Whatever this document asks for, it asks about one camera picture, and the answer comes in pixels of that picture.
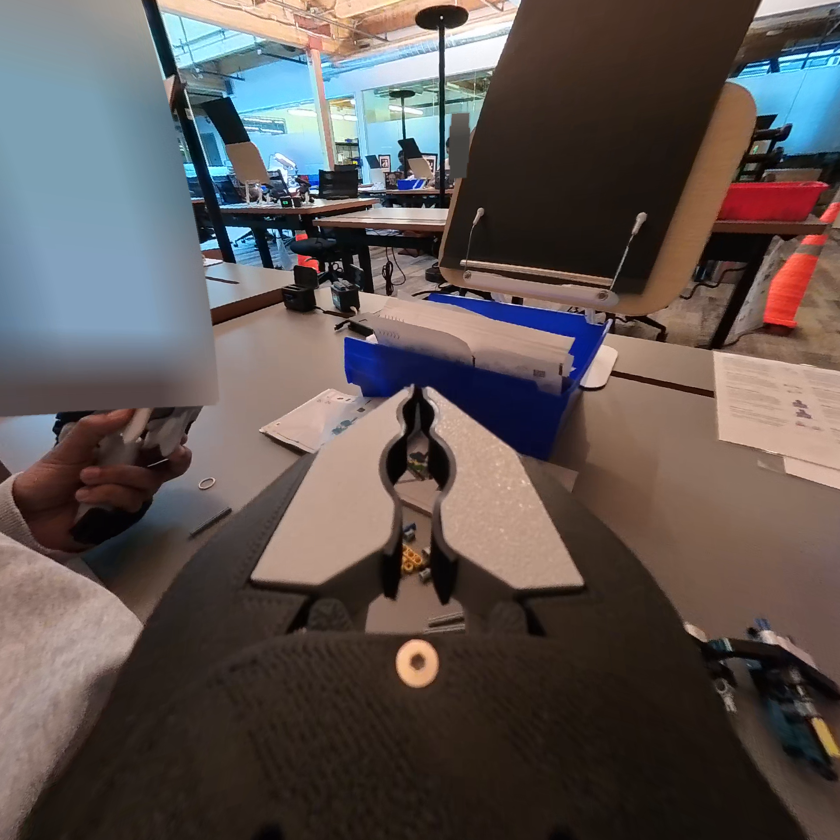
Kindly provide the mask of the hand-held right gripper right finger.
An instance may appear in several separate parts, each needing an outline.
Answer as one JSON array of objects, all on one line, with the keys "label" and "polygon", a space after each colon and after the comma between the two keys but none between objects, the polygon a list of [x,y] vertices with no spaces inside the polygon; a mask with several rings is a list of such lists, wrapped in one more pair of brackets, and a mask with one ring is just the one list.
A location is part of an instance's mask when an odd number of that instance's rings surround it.
[{"label": "hand-held right gripper right finger", "polygon": [[497,604],[585,588],[518,452],[434,388],[422,389],[439,493],[430,567],[438,600]]}]

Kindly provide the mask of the black document holder stand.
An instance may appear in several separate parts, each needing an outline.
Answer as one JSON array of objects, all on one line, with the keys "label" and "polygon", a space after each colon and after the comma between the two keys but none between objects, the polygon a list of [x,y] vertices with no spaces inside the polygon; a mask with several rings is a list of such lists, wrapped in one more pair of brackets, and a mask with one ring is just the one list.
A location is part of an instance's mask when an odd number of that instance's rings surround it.
[{"label": "black document holder stand", "polygon": [[757,115],[757,1],[521,2],[456,180],[452,286],[637,318],[687,285]]}]

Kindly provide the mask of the black charger box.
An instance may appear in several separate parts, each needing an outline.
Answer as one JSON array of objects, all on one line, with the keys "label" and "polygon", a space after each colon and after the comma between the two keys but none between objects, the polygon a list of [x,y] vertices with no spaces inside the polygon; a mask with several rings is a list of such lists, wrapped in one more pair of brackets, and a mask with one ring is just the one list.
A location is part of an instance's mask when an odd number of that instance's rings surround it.
[{"label": "black charger box", "polygon": [[319,309],[316,290],[320,286],[318,271],[309,266],[295,265],[293,281],[280,289],[282,303],[292,312],[313,312]]},{"label": "black charger box", "polygon": [[364,280],[357,266],[333,266],[329,273],[332,306],[336,312],[358,314],[361,311],[361,284]]}]

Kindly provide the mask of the red plastic bin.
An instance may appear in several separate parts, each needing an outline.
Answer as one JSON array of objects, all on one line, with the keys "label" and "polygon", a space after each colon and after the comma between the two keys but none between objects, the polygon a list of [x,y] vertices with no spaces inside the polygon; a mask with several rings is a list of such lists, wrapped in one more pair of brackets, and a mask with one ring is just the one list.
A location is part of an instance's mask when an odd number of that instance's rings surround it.
[{"label": "red plastic bin", "polygon": [[732,183],[717,220],[803,222],[811,215],[827,187],[824,182]]}]

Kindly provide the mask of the wooden desk with black legs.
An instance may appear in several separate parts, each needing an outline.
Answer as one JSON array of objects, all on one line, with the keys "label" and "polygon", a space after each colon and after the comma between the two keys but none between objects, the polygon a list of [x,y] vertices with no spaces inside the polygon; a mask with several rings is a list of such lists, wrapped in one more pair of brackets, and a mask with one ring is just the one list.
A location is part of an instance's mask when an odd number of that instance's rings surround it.
[{"label": "wooden desk with black legs", "polygon": [[444,208],[374,207],[332,217],[318,217],[315,226],[334,232],[342,245],[358,252],[364,276],[362,289],[373,293],[371,248],[387,249],[394,254],[401,250],[416,251],[421,256],[438,254],[448,220]]},{"label": "wooden desk with black legs", "polygon": [[822,235],[829,228],[816,218],[803,222],[750,222],[743,220],[717,220],[700,256],[700,264],[708,261],[731,261],[743,263],[740,280],[730,295],[717,328],[706,345],[709,350],[721,350],[728,340],[748,294],[753,288],[756,276],[771,245],[773,237],[783,241],[807,235]]}]

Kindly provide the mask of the printed paper sheet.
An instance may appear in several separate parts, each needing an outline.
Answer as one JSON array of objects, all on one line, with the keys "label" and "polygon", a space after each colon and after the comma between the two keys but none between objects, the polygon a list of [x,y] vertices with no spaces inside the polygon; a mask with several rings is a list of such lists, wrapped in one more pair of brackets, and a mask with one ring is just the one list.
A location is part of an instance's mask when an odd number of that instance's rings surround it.
[{"label": "printed paper sheet", "polygon": [[712,353],[720,441],[839,468],[839,373]]},{"label": "printed paper sheet", "polygon": [[764,469],[839,490],[839,469],[767,453],[759,454],[758,463]]}]

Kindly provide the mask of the orange traffic cone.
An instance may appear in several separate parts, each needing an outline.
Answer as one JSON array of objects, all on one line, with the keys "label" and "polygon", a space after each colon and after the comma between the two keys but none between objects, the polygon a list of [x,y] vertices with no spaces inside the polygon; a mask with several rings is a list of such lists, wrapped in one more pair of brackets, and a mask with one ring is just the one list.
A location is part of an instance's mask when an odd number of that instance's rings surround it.
[{"label": "orange traffic cone", "polygon": [[796,329],[796,314],[838,214],[839,194],[836,193],[820,218],[826,225],[824,230],[820,234],[805,236],[773,277],[763,314],[766,332],[787,336]]}]

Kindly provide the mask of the black plastic crate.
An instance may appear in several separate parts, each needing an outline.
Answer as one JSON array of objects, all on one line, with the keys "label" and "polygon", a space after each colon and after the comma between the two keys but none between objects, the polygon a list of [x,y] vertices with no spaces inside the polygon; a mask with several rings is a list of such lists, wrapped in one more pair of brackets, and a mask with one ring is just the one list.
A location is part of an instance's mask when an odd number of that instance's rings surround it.
[{"label": "black plastic crate", "polygon": [[318,196],[322,200],[339,201],[359,197],[360,174],[357,166],[337,165],[318,173]]}]

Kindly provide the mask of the white paper bags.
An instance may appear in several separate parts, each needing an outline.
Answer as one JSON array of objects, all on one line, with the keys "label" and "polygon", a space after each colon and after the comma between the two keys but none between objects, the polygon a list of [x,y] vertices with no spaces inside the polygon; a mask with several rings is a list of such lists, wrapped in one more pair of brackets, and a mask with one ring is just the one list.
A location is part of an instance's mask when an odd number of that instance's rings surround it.
[{"label": "white paper bags", "polygon": [[445,302],[389,299],[360,320],[385,347],[513,376],[556,395],[574,373],[572,337],[495,320]]}]

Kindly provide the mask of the black metal post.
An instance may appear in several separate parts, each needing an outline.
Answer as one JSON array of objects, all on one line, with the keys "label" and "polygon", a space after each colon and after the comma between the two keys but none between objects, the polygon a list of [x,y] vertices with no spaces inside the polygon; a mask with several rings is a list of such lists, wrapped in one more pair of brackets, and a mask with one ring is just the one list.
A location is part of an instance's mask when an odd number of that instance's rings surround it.
[{"label": "black metal post", "polygon": [[221,258],[226,263],[234,264],[236,262],[235,252],[224,224],[216,197],[215,184],[208,169],[201,137],[196,127],[193,109],[187,97],[186,86],[176,65],[161,10],[156,1],[142,1],[142,6],[154,42],[155,52],[163,71],[164,81],[171,83],[171,91],[167,97],[170,101],[171,110],[181,125],[186,148],[201,190],[205,212],[215,233]]}]

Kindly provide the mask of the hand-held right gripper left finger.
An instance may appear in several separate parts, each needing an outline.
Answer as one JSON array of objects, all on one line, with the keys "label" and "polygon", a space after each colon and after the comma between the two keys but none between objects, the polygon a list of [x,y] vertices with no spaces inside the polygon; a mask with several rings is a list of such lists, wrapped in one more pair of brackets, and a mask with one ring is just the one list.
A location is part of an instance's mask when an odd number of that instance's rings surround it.
[{"label": "hand-held right gripper left finger", "polygon": [[402,578],[409,386],[313,456],[250,575],[252,584],[335,599],[395,599]]}]

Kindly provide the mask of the open lego instruction booklet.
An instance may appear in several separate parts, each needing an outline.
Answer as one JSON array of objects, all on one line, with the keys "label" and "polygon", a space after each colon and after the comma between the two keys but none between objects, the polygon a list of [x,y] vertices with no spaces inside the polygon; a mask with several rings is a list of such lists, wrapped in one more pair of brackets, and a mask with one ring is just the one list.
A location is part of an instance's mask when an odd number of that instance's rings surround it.
[{"label": "open lego instruction booklet", "polygon": [[[312,454],[382,403],[382,398],[328,389],[259,431],[299,453]],[[396,490],[404,506],[430,517],[439,489],[428,469],[427,451],[427,436],[416,427],[408,438],[407,468],[397,481]]]}]

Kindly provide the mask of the black and blue lego assembly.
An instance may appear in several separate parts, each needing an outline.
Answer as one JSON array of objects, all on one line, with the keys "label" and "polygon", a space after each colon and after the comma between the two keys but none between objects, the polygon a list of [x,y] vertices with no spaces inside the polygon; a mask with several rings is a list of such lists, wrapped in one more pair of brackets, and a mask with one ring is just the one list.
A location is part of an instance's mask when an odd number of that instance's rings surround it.
[{"label": "black and blue lego assembly", "polygon": [[839,748],[814,694],[839,701],[837,682],[791,637],[775,632],[764,618],[756,619],[746,637],[709,637],[698,626],[684,623],[698,648],[712,685],[728,714],[738,712],[738,681],[731,662],[744,664],[764,709],[766,721],[782,750],[826,781],[838,781]]}]

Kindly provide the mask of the distant document holder stand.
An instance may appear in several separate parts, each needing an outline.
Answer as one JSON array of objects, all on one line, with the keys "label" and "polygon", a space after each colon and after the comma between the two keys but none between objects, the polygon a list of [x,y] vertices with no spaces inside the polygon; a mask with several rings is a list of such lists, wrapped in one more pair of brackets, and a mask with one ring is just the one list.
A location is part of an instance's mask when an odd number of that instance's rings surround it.
[{"label": "distant document holder stand", "polygon": [[234,175],[250,201],[251,188],[268,187],[270,176],[257,147],[251,142],[245,125],[230,98],[216,98],[202,103],[204,111],[224,143]]}]

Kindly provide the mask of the person's left hand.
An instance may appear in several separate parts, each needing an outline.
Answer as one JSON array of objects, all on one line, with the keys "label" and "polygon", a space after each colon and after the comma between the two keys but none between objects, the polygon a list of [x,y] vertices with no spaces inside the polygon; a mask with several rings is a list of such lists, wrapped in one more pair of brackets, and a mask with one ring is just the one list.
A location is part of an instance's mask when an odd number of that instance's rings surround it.
[{"label": "person's left hand", "polygon": [[[193,454],[186,438],[160,464],[96,465],[100,443],[123,430],[130,409],[84,416],[39,461],[10,481],[11,498],[31,541],[42,553],[83,553],[140,520],[167,481],[186,473]],[[105,537],[78,540],[72,534],[81,506],[107,508],[116,517]]]}]

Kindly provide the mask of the blue plastic bin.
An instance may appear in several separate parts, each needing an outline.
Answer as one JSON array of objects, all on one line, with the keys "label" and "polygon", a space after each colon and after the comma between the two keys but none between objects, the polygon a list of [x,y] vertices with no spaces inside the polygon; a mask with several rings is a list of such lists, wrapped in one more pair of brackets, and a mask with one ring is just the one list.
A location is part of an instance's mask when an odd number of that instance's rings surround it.
[{"label": "blue plastic bin", "polygon": [[545,460],[581,384],[589,374],[607,335],[607,326],[588,323],[580,314],[513,306],[508,303],[433,294],[428,301],[445,310],[483,318],[495,328],[530,329],[541,340],[570,340],[570,372],[559,386],[540,378],[480,367],[477,361],[445,360],[389,346],[347,338],[344,373],[348,383],[367,397],[393,396],[409,385],[429,386],[519,453]]}]

